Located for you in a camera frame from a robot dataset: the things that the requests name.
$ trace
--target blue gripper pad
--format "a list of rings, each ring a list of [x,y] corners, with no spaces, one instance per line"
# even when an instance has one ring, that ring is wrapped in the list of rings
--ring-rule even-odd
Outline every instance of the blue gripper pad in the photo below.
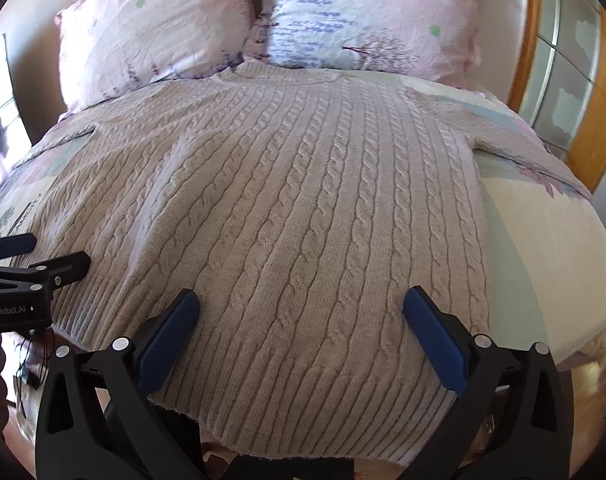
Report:
[[[7,236],[0,238],[0,260],[31,253],[36,247],[36,237],[32,234]]]
[[[467,358],[439,318],[440,311],[422,289],[413,287],[403,301],[403,314],[416,334],[440,382],[460,397],[467,388]]]
[[[184,288],[158,317],[136,359],[136,388],[147,396],[163,386],[198,323],[198,296]]]

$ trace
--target sweater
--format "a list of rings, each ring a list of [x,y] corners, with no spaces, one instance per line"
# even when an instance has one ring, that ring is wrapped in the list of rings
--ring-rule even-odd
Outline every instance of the sweater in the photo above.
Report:
[[[39,203],[28,264],[72,251],[57,292],[85,349],[133,335],[183,288],[201,318],[154,400],[271,458],[409,463],[453,394],[401,305],[421,285],[488,333],[490,262],[473,150],[589,195],[526,138],[409,88],[244,64],[74,115],[29,157],[88,142]]]

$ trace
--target silver screw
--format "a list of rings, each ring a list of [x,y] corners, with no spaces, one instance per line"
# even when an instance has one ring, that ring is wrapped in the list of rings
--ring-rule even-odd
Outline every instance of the silver screw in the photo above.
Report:
[[[67,354],[69,354],[69,346],[67,345],[59,346],[56,349],[56,357],[65,357]]]
[[[112,348],[121,351],[129,346],[129,340],[126,337],[119,337],[112,343]]]
[[[536,350],[541,355],[549,354],[549,346],[545,343],[538,342],[534,345],[534,350]]]
[[[489,348],[490,346],[492,346],[492,340],[489,338],[489,336],[486,336],[485,334],[478,334],[474,336],[474,343],[479,348]]]

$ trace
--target wooden floor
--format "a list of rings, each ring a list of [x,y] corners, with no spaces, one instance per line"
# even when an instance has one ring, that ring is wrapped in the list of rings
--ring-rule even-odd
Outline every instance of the wooden floor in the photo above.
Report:
[[[598,445],[606,431],[606,364],[583,365],[572,370],[574,391],[574,437],[571,473],[574,473]],[[15,414],[5,430],[6,442],[14,455],[33,473],[34,450],[22,438]],[[356,460],[355,480],[396,480],[402,468],[385,462]]]

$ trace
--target pillow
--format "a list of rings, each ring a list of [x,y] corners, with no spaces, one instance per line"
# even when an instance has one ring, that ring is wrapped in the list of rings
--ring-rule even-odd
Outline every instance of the pillow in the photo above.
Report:
[[[480,62],[480,0],[262,0],[247,58],[288,68],[376,70],[465,88]]]
[[[57,14],[68,113],[242,62],[250,0],[80,0]]]

